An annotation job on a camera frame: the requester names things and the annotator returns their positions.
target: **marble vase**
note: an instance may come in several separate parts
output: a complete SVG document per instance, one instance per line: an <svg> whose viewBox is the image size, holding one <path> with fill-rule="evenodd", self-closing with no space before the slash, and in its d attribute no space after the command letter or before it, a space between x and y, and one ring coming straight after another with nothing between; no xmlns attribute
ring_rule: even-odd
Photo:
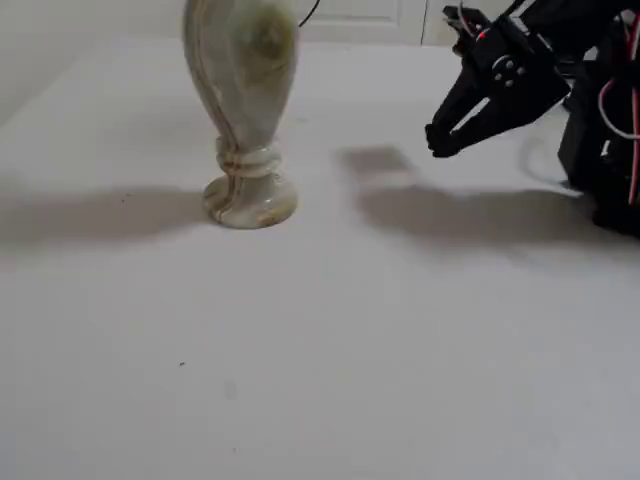
<svg viewBox="0 0 640 480"><path fill-rule="evenodd" d="M222 225L255 229L296 209L274 143L297 65L298 27L278 0L186 0L183 45L196 90L217 127L224 175L204 205Z"/></svg>

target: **white wall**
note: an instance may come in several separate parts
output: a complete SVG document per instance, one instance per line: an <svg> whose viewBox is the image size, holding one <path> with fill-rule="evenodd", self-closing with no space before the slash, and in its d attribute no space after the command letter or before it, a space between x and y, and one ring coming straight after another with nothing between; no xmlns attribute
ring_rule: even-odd
<svg viewBox="0 0 640 480"><path fill-rule="evenodd" d="M178 35L182 0L0 0L0 124L79 54L124 33Z"/></svg>

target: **white door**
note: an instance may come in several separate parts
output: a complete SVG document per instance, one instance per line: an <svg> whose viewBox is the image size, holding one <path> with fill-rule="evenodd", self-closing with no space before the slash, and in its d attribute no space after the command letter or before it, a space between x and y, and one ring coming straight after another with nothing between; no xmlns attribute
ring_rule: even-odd
<svg viewBox="0 0 640 480"><path fill-rule="evenodd" d="M315 0L289 0L300 19ZM420 45L427 0L321 0L305 40Z"/></svg>

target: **white table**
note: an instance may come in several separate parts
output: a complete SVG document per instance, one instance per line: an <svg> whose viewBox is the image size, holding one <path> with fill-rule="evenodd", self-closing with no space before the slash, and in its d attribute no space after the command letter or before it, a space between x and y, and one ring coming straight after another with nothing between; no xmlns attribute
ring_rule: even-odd
<svg viewBox="0 0 640 480"><path fill-rule="evenodd" d="M640 246L555 185L560 110L432 159L458 70L305 46L301 207L258 232L201 213L177 41L30 102L0 130L0 478L638 478Z"/></svg>

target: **black cable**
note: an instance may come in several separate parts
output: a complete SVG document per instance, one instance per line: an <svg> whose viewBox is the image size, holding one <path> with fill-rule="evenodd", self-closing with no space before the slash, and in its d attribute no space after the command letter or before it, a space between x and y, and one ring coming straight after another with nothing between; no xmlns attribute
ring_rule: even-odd
<svg viewBox="0 0 640 480"><path fill-rule="evenodd" d="M311 20L311 17L313 17L313 14L316 13L316 10L318 9L319 5L320 5L320 0L316 0L315 5L313 6L309 14L305 17L305 19L300 22L300 24L298 25L298 28L304 27L307 24L307 22Z"/></svg>

